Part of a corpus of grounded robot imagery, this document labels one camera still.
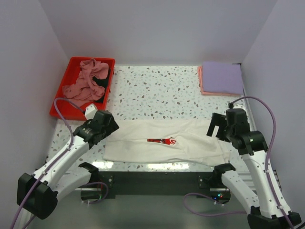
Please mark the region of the white t-shirt red print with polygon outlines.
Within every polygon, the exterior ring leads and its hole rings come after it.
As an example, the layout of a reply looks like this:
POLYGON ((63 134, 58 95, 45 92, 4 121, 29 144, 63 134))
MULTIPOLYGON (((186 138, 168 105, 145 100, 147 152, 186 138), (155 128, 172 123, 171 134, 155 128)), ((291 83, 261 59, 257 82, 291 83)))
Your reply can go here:
POLYGON ((104 159, 130 163, 195 162, 216 166, 229 161, 225 143, 207 136, 204 120, 120 120, 106 138, 104 159))

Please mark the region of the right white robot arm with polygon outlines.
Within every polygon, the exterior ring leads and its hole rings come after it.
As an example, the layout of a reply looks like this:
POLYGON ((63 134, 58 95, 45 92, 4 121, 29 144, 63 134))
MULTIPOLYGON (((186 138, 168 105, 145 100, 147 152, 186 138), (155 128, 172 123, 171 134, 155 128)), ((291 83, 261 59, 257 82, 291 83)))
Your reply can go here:
POLYGON ((241 203, 252 229, 291 229, 301 224, 299 213, 293 212, 282 195, 269 159, 268 146, 260 131, 252 131, 246 111, 240 108, 228 109, 226 114, 213 113, 207 131, 212 136, 218 127, 216 137, 229 142, 237 149, 245 162, 255 190, 242 181, 230 163, 214 167, 212 181, 217 187, 226 186, 241 203))

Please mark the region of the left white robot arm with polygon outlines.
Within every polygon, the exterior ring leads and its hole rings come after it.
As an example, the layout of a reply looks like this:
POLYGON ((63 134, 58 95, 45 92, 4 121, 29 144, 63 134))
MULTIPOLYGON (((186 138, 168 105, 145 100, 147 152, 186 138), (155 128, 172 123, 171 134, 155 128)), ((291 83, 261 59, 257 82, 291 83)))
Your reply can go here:
POLYGON ((72 173, 68 169, 94 145, 119 129, 113 115, 108 111, 89 106, 85 111, 86 121, 71 131, 68 143, 46 164, 31 175, 24 173, 18 180, 17 204, 39 219, 46 219, 58 202, 78 187, 104 187, 103 197, 109 188, 99 180, 99 170, 83 162, 72 173))

